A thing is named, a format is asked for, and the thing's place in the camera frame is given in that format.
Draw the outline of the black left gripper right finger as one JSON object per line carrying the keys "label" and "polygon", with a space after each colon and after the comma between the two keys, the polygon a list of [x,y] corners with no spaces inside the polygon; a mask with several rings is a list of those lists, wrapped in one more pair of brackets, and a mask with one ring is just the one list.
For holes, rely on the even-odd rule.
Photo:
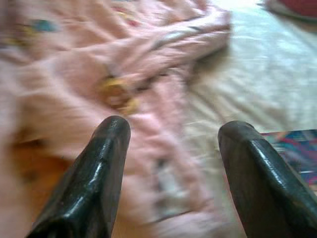
{"label": "black left gripper right finger", "polygon": [[252,125],[224,124],[218,144],[247,237],[316,237],[316,195]]}

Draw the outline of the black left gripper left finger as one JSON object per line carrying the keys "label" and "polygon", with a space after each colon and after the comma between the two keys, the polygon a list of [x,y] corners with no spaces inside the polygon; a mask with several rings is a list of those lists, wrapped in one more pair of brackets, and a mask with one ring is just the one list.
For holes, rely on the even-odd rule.
{"label": "black left gripper left finger", "polygon": [[118,210],[130,125],[103,120],[67,169],[32,225],[29,238],[109,238]]}

